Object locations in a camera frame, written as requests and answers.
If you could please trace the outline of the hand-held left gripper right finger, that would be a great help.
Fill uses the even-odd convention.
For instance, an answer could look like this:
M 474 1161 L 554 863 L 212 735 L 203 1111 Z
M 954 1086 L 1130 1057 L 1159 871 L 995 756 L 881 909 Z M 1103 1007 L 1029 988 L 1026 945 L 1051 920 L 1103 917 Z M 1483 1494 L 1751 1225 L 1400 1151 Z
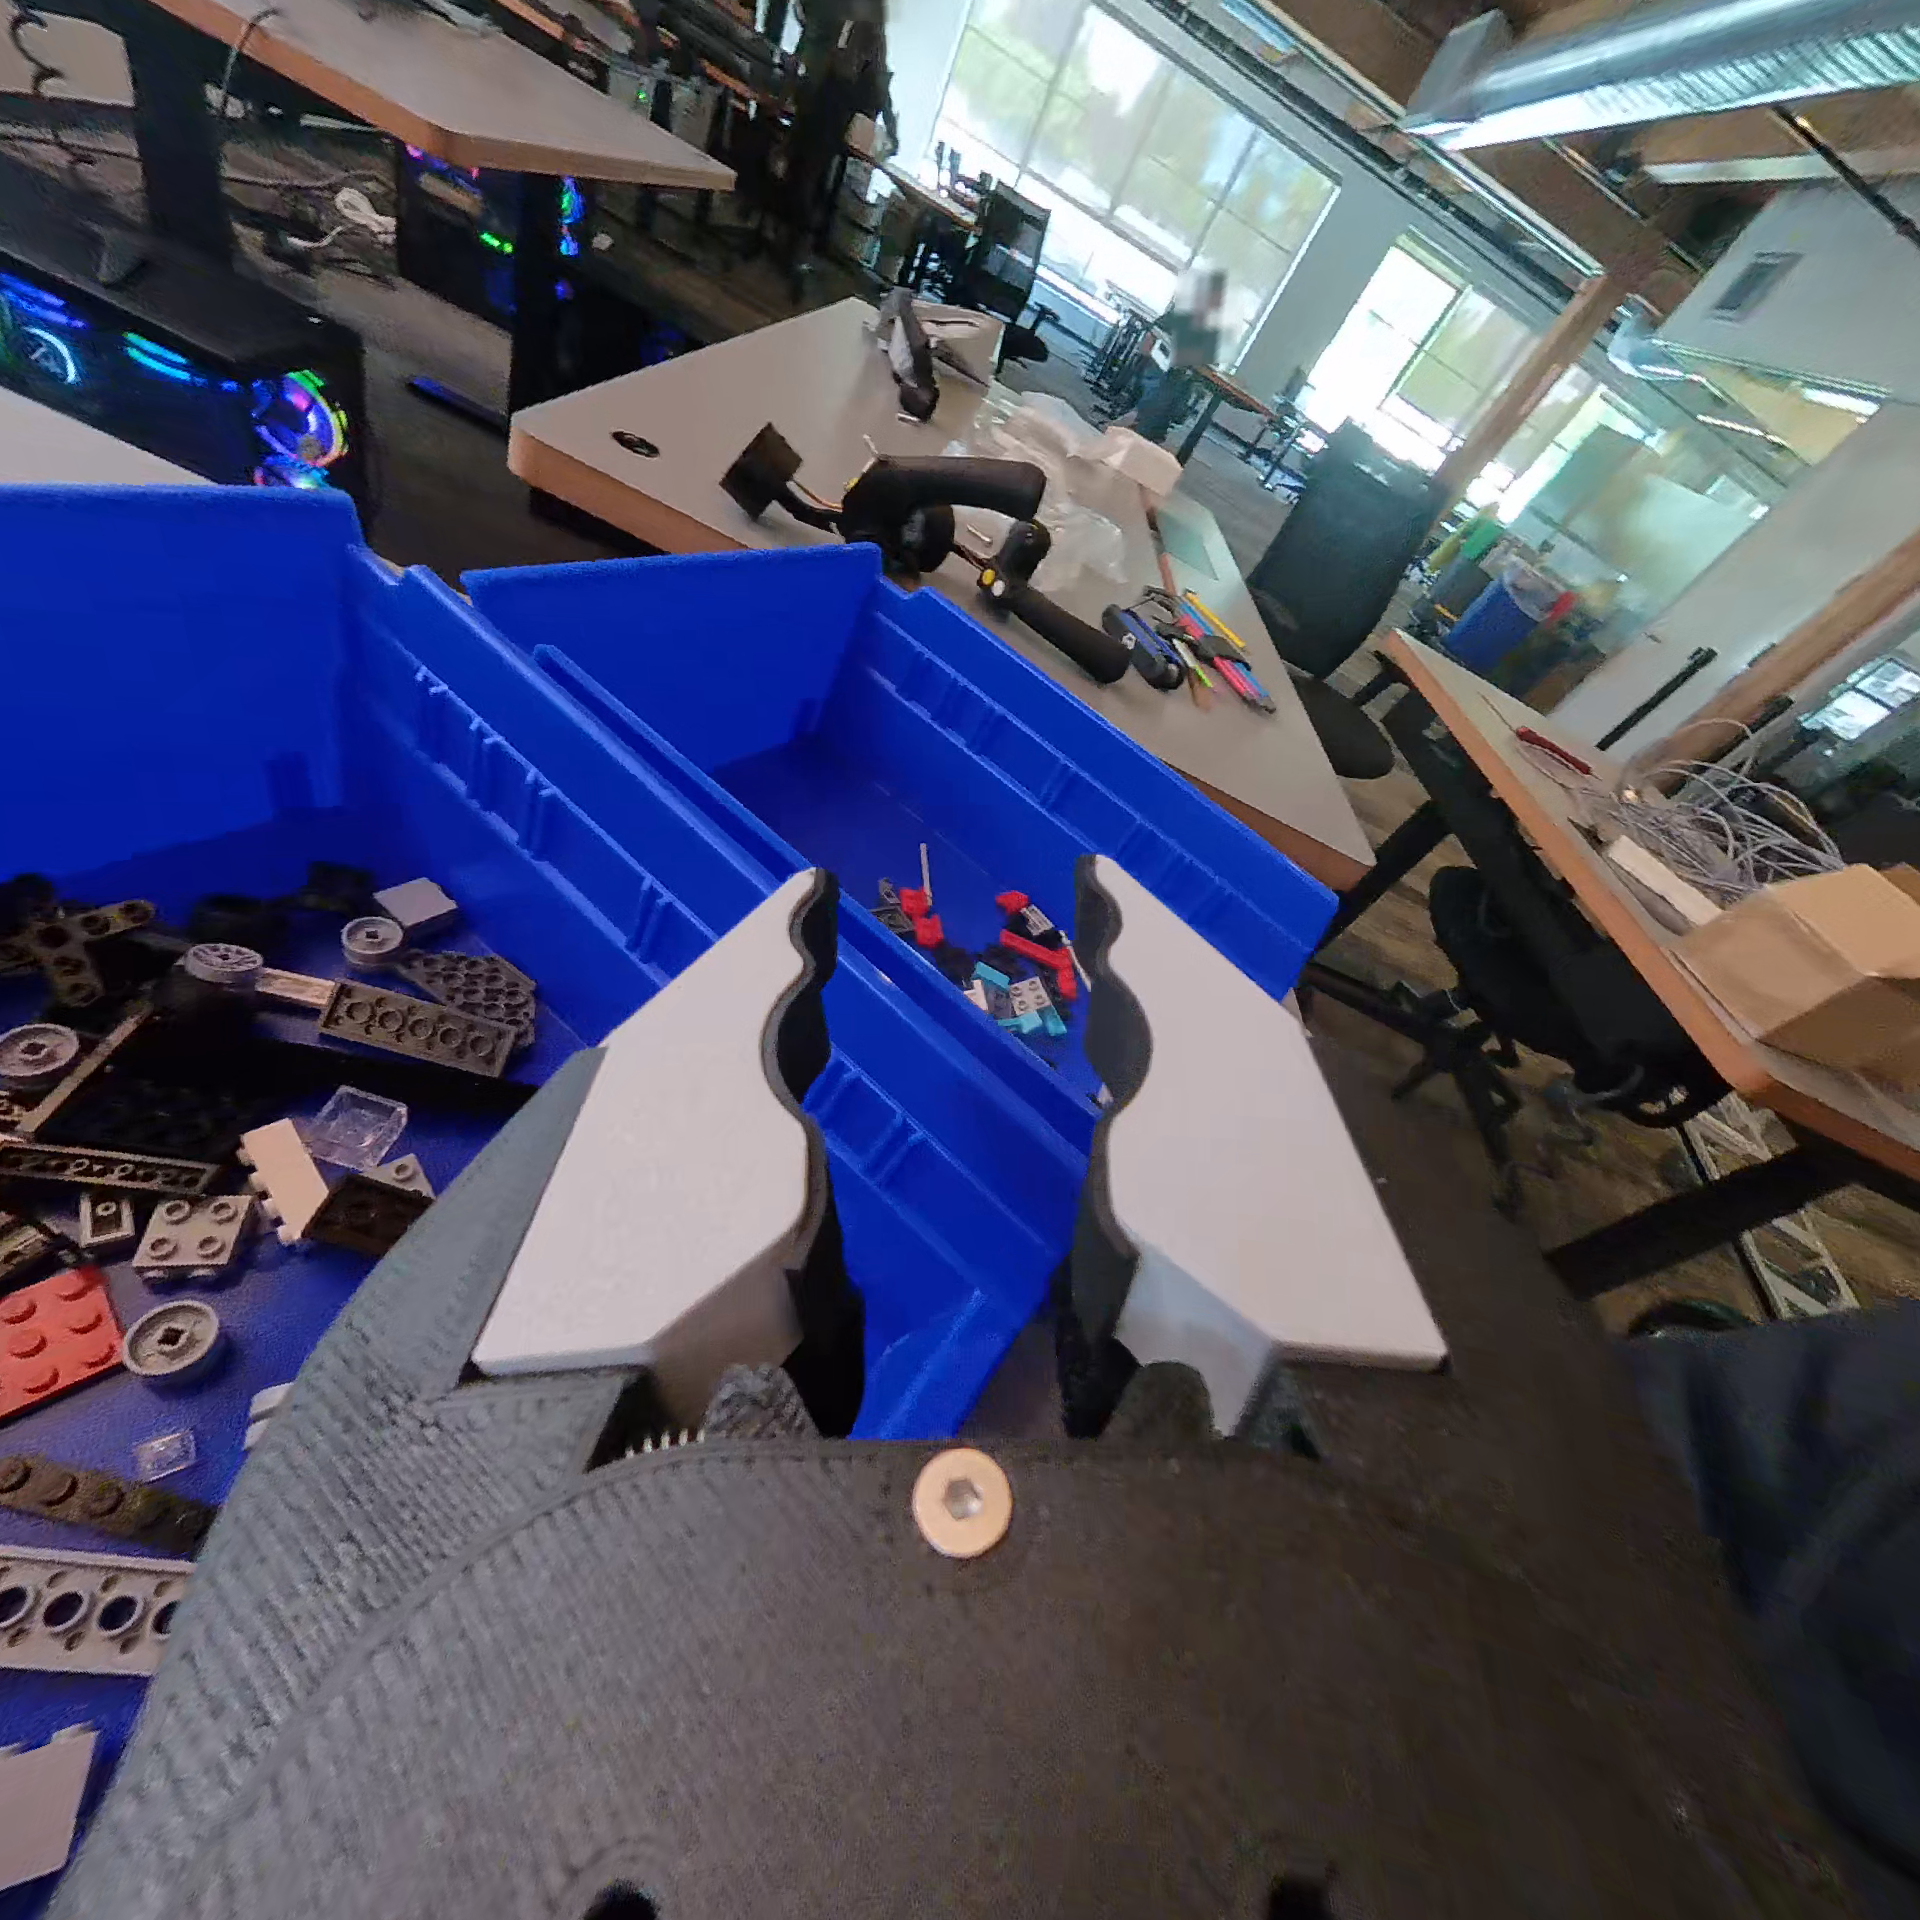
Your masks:
M 1084 1052 L 1107 1092 L 1057 1276 L 1063 1425 L 1149 1369 L 1202 1429 L 1275 1430 L 1289 1365 L 1435 1376 L 1449 1343 L 1288 999 L 1108 854 L 1074 868 Z

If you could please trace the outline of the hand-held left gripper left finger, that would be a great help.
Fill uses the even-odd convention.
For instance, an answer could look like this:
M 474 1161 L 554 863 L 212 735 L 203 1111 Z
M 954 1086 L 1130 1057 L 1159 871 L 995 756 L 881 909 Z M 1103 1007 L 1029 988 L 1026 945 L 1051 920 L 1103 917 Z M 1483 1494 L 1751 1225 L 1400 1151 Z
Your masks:
M 692 1425 L 735 1367 L 786 1371 L 826 1436 L 867 1385 L 826 1133 L 837 880 L 779 881 L 592 1052 L 471 1349 L 484 1379 L 629 1371 Z

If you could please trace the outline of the pile of small coloured bricks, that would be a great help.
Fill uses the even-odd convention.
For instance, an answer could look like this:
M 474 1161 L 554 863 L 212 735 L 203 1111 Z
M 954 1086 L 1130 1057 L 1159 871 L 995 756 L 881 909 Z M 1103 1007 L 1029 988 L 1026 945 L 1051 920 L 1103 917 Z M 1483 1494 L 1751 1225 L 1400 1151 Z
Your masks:
M 920 881 L 879 878 L 872 912 L 1003 1035 L 1029 1047 L 1061 1047 L 1089 984 L 1073 939 L 1019 888 L 1001 892 L 992 903 L 999 926 L 983 945 L 954 939 L 931 885 L 928 846 L 921 846 Z

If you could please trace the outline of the pile of dark bricks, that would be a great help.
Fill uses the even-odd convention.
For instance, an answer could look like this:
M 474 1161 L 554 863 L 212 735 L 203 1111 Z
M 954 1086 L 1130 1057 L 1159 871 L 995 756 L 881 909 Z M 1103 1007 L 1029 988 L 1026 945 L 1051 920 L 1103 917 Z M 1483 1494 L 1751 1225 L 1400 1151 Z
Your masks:
M 538 988 L 401 892 L 4 881 L 4 1915 L 124 1757 L 243 1465 L 355 1284 L 532 1092 Z

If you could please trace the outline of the black office chair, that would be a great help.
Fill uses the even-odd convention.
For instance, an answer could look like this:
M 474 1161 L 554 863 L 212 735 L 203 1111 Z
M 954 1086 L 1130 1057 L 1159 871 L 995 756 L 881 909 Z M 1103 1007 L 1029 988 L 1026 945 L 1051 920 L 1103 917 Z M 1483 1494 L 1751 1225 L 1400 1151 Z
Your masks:
M 1499 1040 L 1568 1067 L 1592 1104 L 1649 1128 L 1673 1128 L 1730 1092 L 1615 948 L 1543 951 L 1479 868 L 1442 868 L 1427 904 L 1434 939 L 1457 973 L 1457 1004 Z
M 1434 476 L 1348 421 L 1312 460 L 1249 574 L 1256 611 L 1340 776 L 1378 780 L 1394 767 L 1360 695 L 1336 691 L 1331 677 L 1372 638 L 1435 515 Z

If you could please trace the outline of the grey office table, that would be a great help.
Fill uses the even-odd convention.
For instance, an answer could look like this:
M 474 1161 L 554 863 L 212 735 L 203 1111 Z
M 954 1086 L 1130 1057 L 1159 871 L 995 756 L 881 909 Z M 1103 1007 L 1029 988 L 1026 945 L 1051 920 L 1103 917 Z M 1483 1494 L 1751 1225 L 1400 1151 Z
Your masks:
M 508 465 L 532 491 L 668 556 L 818 544 L 820 533 L 779 510 L 751 519 L 723 488 L 723 470 L 773 425 L 803 460 L 801 484 L 842 495 L 868 460 L 932 457 L 969 435 L 983 390 L 943 374 L 938 414 L 906 421 L 873 340 L 873 313 L 847 300 L 655 367 L 546 400 L 512 415 Z M 1275 704 L 1266 716 L 1228 691 L 1156 692 L 1130 673 L 1099 687 L 1042 638 L 991 612 L 977 574 L 949 559 L 928 579 L 1040 671 L 1099 708 L 1121 732 L 1199 784 L 1224 808 L 1347 894 L 1377 860 L 1307 721 L 1288 667 L 1263 624 L 1216 516 L 1180 484 L 1130 542 L 1127 584 L 1084 579 L 1051 596 L 1085 621 L 1172 583 L 1245 640 L 1251 667 Z
M 431 380 L 416 393 L 505 437 L 514 414 L 560 396 L 563 248 L 567 183 L 623 183 L 725 191 L 735 171 L 576 78 L 519 32 L 464 29 L 413 4 L 98 4 L 101 23 L 128 48 L 152 205 L 161 191 L 161 137 L 183 139 L 176 225 L 193 247 L 231 247 L 211 145 L 226 110 L 211 112 L 203 85 L 216 48 L 371 126 L 420 155 L 459 169 L 519 177 L 512 239 L 514 313 L 508 400 L 484 409 Z
M 1490 887 L 1521 887 L 1509 917 L 1547 953 L 1615 948 L 1730 1089 L 1775 1112 L 1792 1141 L 1775 1159 L 1553 1247 L 1556 1278 L 1593 1301 L 1848 1187 L 1915 1212 L 1915 1107 L 1860 1073 L 1753 1040 L 1673 961 L 1673 934 L 1577 828 L 1573 796 L 1516 741 L 1513 728 L 1545 719 L 1403 633 L 1389 633 L 1381 656 L 1407 684 L 1388 733 L 1423 782 L 1427 808 L 1448 821 Z

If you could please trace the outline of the bunch of coloured screwdrivers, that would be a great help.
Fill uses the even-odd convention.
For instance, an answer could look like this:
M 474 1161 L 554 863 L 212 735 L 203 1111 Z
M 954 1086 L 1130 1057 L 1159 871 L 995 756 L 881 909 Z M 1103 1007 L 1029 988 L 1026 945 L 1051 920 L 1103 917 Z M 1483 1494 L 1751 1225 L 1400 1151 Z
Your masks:
M 1202 684 L 1224 685 L 1242 705 L 1274 716 L 1277 708 L 1257 677 L 1251 671 L 1234 640 L 1208 624 L 1199 605 L 1180 593 L 1161 591 L 1168 638 L 1184 652 L 1189 671 Z

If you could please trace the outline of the blue black pocket tool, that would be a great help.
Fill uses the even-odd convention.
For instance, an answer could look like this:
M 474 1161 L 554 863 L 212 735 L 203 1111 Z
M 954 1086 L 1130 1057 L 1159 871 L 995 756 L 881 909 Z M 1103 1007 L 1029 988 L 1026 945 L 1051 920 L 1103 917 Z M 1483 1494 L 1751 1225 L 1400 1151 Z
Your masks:
M 1172 692 L 1189 681 L 1180 648 L 1133 607 L 1107 605 L 1103 628 L 1124 645 L 1133 671 L 1145 685 Z

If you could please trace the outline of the cardboard box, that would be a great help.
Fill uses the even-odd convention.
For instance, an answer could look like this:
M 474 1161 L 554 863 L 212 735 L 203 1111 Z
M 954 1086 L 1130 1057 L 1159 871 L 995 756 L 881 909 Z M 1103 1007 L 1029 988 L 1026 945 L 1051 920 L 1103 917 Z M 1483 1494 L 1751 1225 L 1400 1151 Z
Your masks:
M 1919 871 L 1778 880 L 1679 937 L 1671 960 L 1759 1041 L 1919 1089 Z

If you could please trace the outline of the blue recycling bin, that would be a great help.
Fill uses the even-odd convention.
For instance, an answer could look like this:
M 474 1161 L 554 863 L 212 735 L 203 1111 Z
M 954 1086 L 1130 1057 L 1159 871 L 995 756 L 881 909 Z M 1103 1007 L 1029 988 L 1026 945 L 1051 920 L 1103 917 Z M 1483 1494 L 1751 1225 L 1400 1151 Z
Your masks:
M 1554 579 L 1531 567 L 1499 572 L 1442 638 L 1442 654 L 1490 681 L 1568 598 Z

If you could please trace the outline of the large blue plastic bin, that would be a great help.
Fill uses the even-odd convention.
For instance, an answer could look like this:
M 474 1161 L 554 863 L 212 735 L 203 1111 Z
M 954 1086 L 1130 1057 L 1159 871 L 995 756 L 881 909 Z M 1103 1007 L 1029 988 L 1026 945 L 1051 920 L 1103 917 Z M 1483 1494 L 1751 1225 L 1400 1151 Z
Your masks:
M 571 1052 L 657 996 L 792 854 L 629 708 L 498 640 L 418 572 L 389 574 L 353 508 L 241 488 L 4 491 L 4 875 L 115 887 L 164 918 L 275 895 L 316 862 L 444 881 L 482 945 L 530 973 L 522 1104 L 456 1071 L 404 1089 L 453 1219 L 362 1278 L 283 1252 L 241 1287 L 233 1358 L 186 1408 L 224 1488 L 203 1569 L 149 1684 L 11 1675 L 7 1737 L 101 1715 L 111 1757 L 73 1862 L 4 1915 L 512 1915 L 605 1900 L 680 1915 L 665 1845 L 692 1792 L 740 1889 L 691 1915 L 1059 1915 L 1017 1757 L 936 1759 L 853 1687 L 764 1651 L 712 1725 L 640 1678 L 657 1630 L 720 1625 L 665 1597 L 692 1548 L 699 1449 L 584 1463 L 623 1376 L 464 1382 L 449 1312 L 514 1228 L 524 1168 L 569 1115 Z

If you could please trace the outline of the clear plastic bags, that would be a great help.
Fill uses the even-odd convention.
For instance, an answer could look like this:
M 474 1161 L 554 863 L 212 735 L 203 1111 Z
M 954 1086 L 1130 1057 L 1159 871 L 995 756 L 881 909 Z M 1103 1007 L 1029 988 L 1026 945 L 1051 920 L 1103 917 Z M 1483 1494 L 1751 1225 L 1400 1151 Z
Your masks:
M 1133 533 L 1184 480 L 1183 461 L 1167 446 L 1124 423 L 1095 428 L 1049 393 L 991 396 L 967 444 L 1042 469 L 1040 525 L 1049 548 L 1035 584 L 1045 591 L 1066 591 L 1084 579 L 1127 584 Z

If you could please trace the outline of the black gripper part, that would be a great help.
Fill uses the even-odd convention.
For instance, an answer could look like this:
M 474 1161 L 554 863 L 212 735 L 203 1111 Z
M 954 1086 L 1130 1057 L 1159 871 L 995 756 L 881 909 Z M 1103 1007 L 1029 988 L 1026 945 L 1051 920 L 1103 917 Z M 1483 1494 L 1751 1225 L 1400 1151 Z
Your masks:
M 881 302 L 873 339 L 892 371 L 899 414 L 917 423 L 931 421 L 940 407 L 940 380 L 932 344 L 911 291 L 895 287 Z

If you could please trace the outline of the black computer tower, coloured lights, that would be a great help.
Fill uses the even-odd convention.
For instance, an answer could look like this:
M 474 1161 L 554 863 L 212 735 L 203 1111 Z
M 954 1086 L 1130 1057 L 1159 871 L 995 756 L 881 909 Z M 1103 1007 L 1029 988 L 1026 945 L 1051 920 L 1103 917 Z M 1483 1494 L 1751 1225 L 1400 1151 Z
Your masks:
M 2 373 L 205 480 L 371 501 L 362 335 L 259 280 L 147 255 L 106 286 L 7 248 Z
M 525 177 L 401 145 L 394 155 L 397 277 L 512 328 L 514 248 Z

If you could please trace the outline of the large window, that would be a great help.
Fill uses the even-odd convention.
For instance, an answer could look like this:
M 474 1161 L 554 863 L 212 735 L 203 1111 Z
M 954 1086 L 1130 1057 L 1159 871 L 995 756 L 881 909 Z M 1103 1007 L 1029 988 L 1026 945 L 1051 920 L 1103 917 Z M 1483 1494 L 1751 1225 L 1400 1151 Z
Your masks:
M 1042 267 L 1080 295 L 1159 316 L 1218 277 L 1229 373 L 1337 198 L 1324 166 L 1085 3 L 975 3 L 932 142 L 1045 207 Z

